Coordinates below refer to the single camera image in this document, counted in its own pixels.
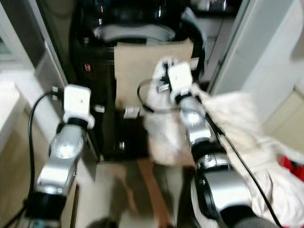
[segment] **white fabric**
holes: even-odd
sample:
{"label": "white fabric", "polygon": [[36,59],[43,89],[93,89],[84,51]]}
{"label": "white fabric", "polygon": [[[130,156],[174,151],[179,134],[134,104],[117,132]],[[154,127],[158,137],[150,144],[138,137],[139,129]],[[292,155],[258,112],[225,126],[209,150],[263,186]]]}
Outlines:
{"label": "white fabric", "polygon": [[[162,62],[158,63],[153,77],[162,76],[161,65]],[[254,173],[281,224],[287,227],[303,226],[304,183],[280,167],[276,161],[277,154],[283,153],[295,161],[303,162],[303,154],[264,135],[250,94],[234,92],[209,97],[195,85],[192,90],[197,91],[213,121],[225,131]],[[158,94],[153,86],[149,89],[147,102],[157,108],[172,107],[169,102],[169,92]],[[148,114],[145,118],[145,128],[150,135],[151,156],[157,162],[169,165],[193,165],[179,113]],[[252,194],[253,211],[273,221],[263,198],[245,168],[224,139],[222,143],[227,149],[231,163],[248,183]],[[192,204],[201,227],[217,227],[215,221],[205,218],[200,213],[195,188],[192,188]]]}

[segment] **black cable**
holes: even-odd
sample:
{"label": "black cable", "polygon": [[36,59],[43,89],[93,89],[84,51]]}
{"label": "black cable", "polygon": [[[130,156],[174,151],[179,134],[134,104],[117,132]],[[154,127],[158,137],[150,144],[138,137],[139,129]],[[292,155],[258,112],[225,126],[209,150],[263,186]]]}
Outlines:
{"label": "black cable", "polygon": [[19,226],[19,223],[20,223],[20,221],[21,221],[21,217],[22,217],[22,214],[19,216],[19,218],[17,219],[17,222],[16,222],[16,224],[15,224],[15,228],[18,228],[18,226]]}
{"label": "black cable", "polygon": [[[31,196],[31,194],[34,191],[35,186],[35,160],[34,160],[34,145],[33,145],[33,137],[32,137],[32,124],[33,124],[33,118],[34,118],[34,112],[38,105],[38,103],[48,95],[57,95],[54,91],[48,91],[44,93],[41,97],[38,98],[38,100],[34,103],[33,108],[29,114],[28,119],[28,143],[29,143],[29,163],[30,163],[30,183],[29,183],[29,190],[28,190],[28,198]],[[3,228],[10,227],[17,219],[20,219],[22,216],[22,213],[26,209],[26,203],[23,204],[20,211],[12,217],[6,225],[3,226]]]}
{"label": "black cable", "polygon": [[18,212],[14,217],[12,217],[12,218],[7,222],[7,224],[5,224],[5,225],[3,226],[3,228],[8,228],[8,227],[10,227],[17,219],[20,219],[24,211],[25,211],[25,205],[22,206],[22,208],[19,210],[19,212]]}
{"label": "black cable", "polygon": [[[143,108],[151,113],[155,113],[155,114],[167,114],[170,112],[175,112],[175,111],[180,111],[180,110],[184,110],[184,111],[192,111],[195,112],[197,114],[199,114],[200,116],[202,116],[202,114],[196,110],[191,110],[191,109],[180,109],[180,108],[172,108],[172,109],[154,109],[152,108],[149,104],[145,103],[141,96],[140,96],[140,89],[143,85],[149,84],[153,82],[153,79],[147,79],[142,81],[138,87],[137,87],[137,96],[138,99],[140,100]],[[234,151],[234,153],[237,155],[237,157],[239,158],[239,160],[241,161],[241,163],[243,164],[243,166],[245,167],[245,169],[247,170],[247,172],[249,173],[250,177],[252,178],[252,180],[254,181],[255,185],[257,186],[259,192],[261,193],[265,204],[267,205],[270,214],[272,215],[272,218],[274,219],[275,223],[281,228],[282,225],[280,224],[278,218],[276,217],[276,214],[274,213],[265,193],[263,192],[261,186],[259,185],[259,183],[257,182],[256,178],[254,177],[254,175],[252,174],[252,172],[250,171],[250,169],[247,167],[247,165],[245,164],[244,160],[241,158],[240,154],[238,153],[238,151],[236,150],[236,148],[234,147],[234,145],[232,144],[232,142],[230,141],[230,139],[226,136],[226,134],[221,130],[221,128],[219,128],[211,119],[210,115],[206,112],[205,117],[207,122],[210,124],[212,130],[215,132],[215,137],[217,139],[217,141],[219,142],[219,135],[223,135],[225,137],[225,139],[227,140],[227,142],[229,143],[229,145],[231,146],[232,150]]]}
{"label": "black cable", "polygon": [[252,178],[253,182],[255,183],[255,185],[257,186],[259,192],[261,193],[265,204],[267,205],[269,212],[272,216],[272,218],[274,219],[275,223],[281,228],[282,225],[280,224],[278,218],[276,217],[275,212],[273,211],[265,193],[263,192],[260,184],[257,182],[256,178],[254,177],[253,173],[250,171],[250,169],[248,168],[248,166],[245,164],[244,160],[242,159],[241,155],[238,153],[237,149],[235,148],[235,146],[233,145],[233,143],[231,142],[231,140],[226,136],[226,134],[212,121],[212,119],[210,118],[210,116],[208,118],[206,118],[206,120],[209,122],[209,124],[211,126],[215,126],[215,133],[218,135],[223,135],[225,137],[225,139],[227,140],[227,142],[229,143],[230,147],[232,148],[233,152],[236,154],[236,156],[238,157],[238,159],[241,161],[241,163],[243,164],[243,166],[245,167],[245,169],[247,170],[247,172],[249,173],[250,177]]}
{"label": "black cable", "polygon": [[274,210],[272,209],[265,193],[263,192],[260,184],[257,182],[256,178],[254,177],[253,173],[250,171],[250,169],[247,167],[247,165],[245,164],[244,160],[241,158],[240,154],[238,153],[238,151],[236,150],[236,148],[234,147],[234,145],[232,144],[232,142],[230,141],[230,139],[224,134],[223,135],[225,137],[225,139],[227,140],[227,142],[229,143],[229,145],[231,146],[232,150],[234,151],[234,153],[237,155],[237,157],[239,158],[239,160],[241,161],[241,163],[243,164],[243,166],[245,167],[245,169],[247,170],[247,172],[249,173],[250,177],[252,178],[252,180],[254,181],[254,183],[256,184],[259,192],[261,193],[264,201],[265,201],[265,204],[267,205],[268,209],[269,209],[269,212],[272,216],[272,218],[274,219],[275,223],[277,224],[278,227],[282,227],[282,225],[280,224],[279,222],[279,219],[276,217],[276,214],[274,212]]}
{"label": "black cable", "polygon": [[28,118],[28,143],[29,143],[29,163],[30,163],[30,185],[28,190],[28,197],[33,193],[35,186],[35,159],[34,159],[34,144],[33,144],[33,136],[32,136],[32,124],[34,119],[35,109],[39,102],[48,95],[55,95],[54,91],[48,91],[44,93],[38,100],[34,103],[32,110],[30,111]]}
{"label": "black cable", "polygon": [[30,220],[30,221],[28,222],[27,228],[29,228],[31,224],[32,224],[32,220]]}

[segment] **washing machine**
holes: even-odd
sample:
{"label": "washing machine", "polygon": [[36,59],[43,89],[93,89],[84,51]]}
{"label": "washing machine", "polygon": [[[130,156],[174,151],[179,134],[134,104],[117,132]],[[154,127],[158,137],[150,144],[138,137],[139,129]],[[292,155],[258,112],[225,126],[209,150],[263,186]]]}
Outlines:
{"label": "washing machine", "polygon": [[114,47],[118,42],[163,45],[193,41],[192,71],[199,80],[204,71],[203,37],[195,15],[184,0],[79,0],[70,28],[70,58],[76,84],[91,89],[91,113],[95,127],[90,132],[97,155],[105,160],[148,156],[143,119],[123,119],[115,107]]}

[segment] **red label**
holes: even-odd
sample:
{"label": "red label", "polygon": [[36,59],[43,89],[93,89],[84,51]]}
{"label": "red label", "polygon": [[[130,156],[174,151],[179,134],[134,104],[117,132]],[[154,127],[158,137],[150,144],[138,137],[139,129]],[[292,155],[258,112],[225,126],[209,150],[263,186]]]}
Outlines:
{"label": "red label", "polygon": [[89,63],[85,63],[85,71],[87,72],[91,71],[91,65]]}

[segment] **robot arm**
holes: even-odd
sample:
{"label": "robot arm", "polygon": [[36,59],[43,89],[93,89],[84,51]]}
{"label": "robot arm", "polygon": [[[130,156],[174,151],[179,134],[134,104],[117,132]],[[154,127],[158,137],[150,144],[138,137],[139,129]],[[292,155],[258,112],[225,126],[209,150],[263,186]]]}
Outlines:
{"label": "robot arm", "polygon": [[196,164],[195,186],[201,213],[221,227],[245,223],[249,227],[276,227],[253,213],[247,185],[231,165],[217,127],[191,90],[189,65],[182,62],[170,66],[166,75],[171,103],[180,107],[180,119]]}
{"label": "robot arm", "polygon": [[86,131],[94,126],[89,112],[91,91],[68,85],[64,92],[64,122],[50,144],[49,160],[42,168],[26,203],[28,227],[61,227],[61,213],[76,176],[77,163],[86,142]]}

